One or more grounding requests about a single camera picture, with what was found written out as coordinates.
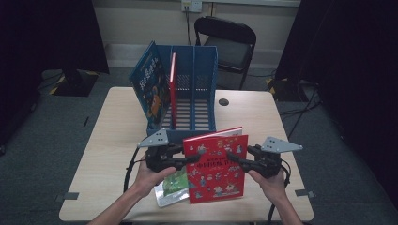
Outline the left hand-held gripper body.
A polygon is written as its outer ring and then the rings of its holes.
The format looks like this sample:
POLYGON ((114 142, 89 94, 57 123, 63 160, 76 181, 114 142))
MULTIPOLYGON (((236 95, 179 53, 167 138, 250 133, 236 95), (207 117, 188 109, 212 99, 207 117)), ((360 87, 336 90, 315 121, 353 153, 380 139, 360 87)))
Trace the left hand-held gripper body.
POLYGON ((165 128, 144 138, 138 143, 138 147, 147 148, 145 151, 146 166, 153 172, 157 173, 168 167, 174 167, 173 153, 171 152, 174 145, 169 143, 165 128))

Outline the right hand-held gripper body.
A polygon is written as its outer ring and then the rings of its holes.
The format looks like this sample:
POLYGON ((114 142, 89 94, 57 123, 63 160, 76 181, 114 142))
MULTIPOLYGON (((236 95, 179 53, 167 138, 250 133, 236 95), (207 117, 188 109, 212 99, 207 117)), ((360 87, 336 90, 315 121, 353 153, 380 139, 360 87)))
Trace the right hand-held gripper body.
POLYGON ((260 146, 263 153, 260 156, 254 156, 254 161, 258 164, 255 170, 265 178, 270 178, 278 174, 282 167, 281 153, 303 149, 303 146, 300 144, 271 136, 267 136, 260 146))

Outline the white green leaf picture book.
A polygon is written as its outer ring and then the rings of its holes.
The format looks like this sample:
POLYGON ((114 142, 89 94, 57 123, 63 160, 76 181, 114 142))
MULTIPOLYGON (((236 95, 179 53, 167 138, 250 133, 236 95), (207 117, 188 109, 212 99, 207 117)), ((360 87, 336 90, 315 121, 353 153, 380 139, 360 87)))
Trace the white green leaf picture book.
POLYGON ((189 184, 186 168, 167 176, 154 187, 158 207, 165 207, 189 198, 189 184))

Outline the red picture book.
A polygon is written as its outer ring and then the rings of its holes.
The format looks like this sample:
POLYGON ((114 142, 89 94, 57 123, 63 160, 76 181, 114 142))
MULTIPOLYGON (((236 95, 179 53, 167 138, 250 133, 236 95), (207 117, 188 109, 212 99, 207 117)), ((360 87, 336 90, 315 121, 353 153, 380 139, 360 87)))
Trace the red picture book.
POLYGON ((176 52, 172 53, 170 69, 170 102, 171 102, 171 125, 176 128, 176 52))
POLYGON ((228 154, 245 159, 248 135, 242 127, 232 127, 183 140, 186 158, 200 156, 186 165, 190 204, 241 197, 245 172, 228 154))

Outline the blue monster picture book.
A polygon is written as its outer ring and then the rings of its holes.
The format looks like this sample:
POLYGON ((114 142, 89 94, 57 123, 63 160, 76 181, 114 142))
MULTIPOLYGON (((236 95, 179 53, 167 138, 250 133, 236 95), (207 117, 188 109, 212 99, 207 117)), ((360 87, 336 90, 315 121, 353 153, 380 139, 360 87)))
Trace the blue monster picture book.
POLYGON ((151 41, 129 76, 149 129, 159 129, 170 106, 170 90, 158 46, 151 41))

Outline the blue plastic file rack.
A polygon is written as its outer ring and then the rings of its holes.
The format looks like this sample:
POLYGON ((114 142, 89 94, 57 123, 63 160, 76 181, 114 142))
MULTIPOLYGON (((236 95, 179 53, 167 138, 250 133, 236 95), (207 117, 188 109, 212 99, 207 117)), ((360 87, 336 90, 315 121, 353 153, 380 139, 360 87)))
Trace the blue plastic file rack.
MULTIPOLYGON (((218 52, 208 46, 158 45, 170 82, 172 53, 176 53, 176 128, 172 129, 171 102, 161 128, 170 143, 216 130, 214 101, 218 75, 218 52)), ((152 135, 159 129, 147 129, 152 135)))

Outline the person's left hand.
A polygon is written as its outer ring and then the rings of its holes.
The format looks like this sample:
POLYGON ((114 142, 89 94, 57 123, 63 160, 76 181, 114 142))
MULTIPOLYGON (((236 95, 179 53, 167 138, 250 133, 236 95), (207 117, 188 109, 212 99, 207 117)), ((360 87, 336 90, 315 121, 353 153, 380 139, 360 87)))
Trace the person's left hand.
POLYGON ((157 186, 167 176, 175 172, 175 167, 168 167, 160 172, 153 172, 147 167, 145 157, 142 157, 135 181, 131 187, 138 193, 140 198, 144 198, 150 193, 154 186, 157 186))

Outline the person's right hand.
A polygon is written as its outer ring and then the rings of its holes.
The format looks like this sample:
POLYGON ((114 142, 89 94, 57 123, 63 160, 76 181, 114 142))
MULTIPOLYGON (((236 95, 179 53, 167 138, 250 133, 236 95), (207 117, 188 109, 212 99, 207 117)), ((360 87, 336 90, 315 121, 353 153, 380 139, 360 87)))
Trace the person's right hand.
POLYGON ((283 178, 283 170, 270 178, 263 177, 259 172, 249 171, 249 176, 260 186, 265 196, 275 205, 280 205, 288 201, 283 178))

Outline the black stand base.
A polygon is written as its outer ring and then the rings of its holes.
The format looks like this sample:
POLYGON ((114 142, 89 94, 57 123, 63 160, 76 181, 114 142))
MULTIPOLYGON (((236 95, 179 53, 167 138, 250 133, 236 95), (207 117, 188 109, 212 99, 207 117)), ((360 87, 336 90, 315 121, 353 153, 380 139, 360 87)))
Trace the black stand base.
POLYGON ((60 79, 50 90, 54 96, 88 97, 99 74, 86 70, 63 70, 60 79))
POLYGON ((287 79, 270 79, 267 82, 268 91, 273 95, 276 101, 280 102, 308 102, 306 94, 302 87, 296 82, 290 82, 287 79))

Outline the black folding chair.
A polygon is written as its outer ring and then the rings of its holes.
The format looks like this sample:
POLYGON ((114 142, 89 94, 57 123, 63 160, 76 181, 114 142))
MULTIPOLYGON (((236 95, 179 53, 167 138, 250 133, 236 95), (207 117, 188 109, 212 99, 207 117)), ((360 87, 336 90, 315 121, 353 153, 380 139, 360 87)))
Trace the black folding chair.
POLYGON ((241 74, 239 90, 247 78, 253 58, 256 34, 248 25, 217 17, 205 16, 194 23, 196 46, 215 46, 218 68, 241 74))

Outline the black curtain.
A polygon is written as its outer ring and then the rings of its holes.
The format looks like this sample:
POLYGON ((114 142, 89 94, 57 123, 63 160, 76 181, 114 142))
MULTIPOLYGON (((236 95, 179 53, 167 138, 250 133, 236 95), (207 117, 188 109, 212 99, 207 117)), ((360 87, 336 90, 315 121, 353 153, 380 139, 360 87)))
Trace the black curtain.
POLYGON ((276 77, 317 84, 398 209, 398 0, 301 0, 276 77))
POLYGON ((93 0, 0 0, 0 156, 51 69, 109 71, 93 0))

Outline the white wall power socket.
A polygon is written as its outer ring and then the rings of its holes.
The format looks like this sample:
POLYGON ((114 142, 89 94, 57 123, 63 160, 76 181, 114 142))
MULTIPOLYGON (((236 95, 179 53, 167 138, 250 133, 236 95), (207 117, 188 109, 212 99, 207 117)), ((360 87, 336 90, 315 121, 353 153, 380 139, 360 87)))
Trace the white wall power socket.
POLYGON ((183 12, 200 13, 202 6, 203 4, 200 0, 181 0, 181 10, 183 12))

